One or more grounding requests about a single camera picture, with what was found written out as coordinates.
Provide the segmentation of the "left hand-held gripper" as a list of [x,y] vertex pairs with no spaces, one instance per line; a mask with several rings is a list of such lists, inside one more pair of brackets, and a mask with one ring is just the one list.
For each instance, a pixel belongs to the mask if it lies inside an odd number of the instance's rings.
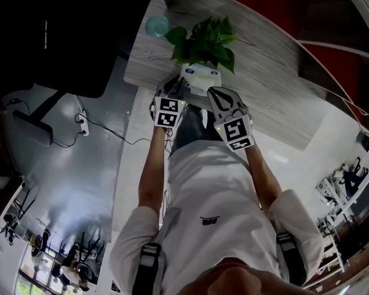
[[[176,84],[175,99],[162,97],[169,95]],[[156,96],[149,105],[149,113],[156,127],[175,128],[178,125],[181,113],[187,104],[183,101],[185,87],[184,77],[178,81],[178,75],[168,77],[157,85]]]

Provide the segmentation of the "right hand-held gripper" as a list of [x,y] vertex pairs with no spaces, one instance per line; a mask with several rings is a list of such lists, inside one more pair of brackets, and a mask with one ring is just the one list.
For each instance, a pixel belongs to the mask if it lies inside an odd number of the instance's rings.
[[224,87],[210,87],[207,96],[216,119],[214,128],[227,147],[234,152],[252,147],[253,121],[239,94]]

